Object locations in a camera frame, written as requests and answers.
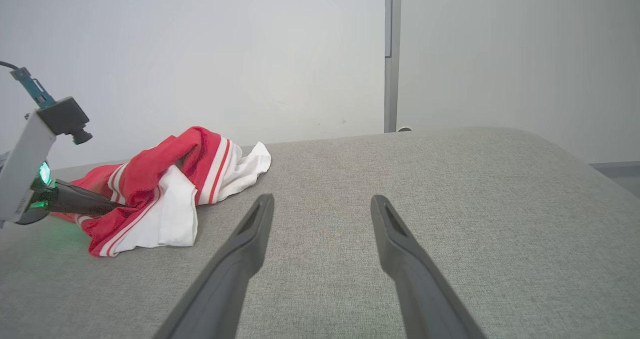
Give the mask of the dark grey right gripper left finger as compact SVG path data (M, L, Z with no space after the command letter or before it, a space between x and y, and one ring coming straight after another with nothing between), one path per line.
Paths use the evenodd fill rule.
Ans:
M262 194L155 333L156 339L234 339L251 278L265 262L275 199Z

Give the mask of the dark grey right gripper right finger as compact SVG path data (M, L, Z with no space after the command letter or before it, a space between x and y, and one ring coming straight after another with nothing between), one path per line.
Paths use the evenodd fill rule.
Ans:
M390 200L371 198L382 270L394 281L408 339L484 339L469 310L403 222Z

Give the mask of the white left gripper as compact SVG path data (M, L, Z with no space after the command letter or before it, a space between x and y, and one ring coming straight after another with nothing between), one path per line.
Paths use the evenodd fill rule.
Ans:
M31 207L30 200L34 195L32 182L41 177L41 166L46 162L56 138L38 113L33 111L13 150L1 155L1 226L5 223L30 225L42 220L50 212L103 216L114 209L127 207L62 180L55 182L55 199L48 202L46 210Z

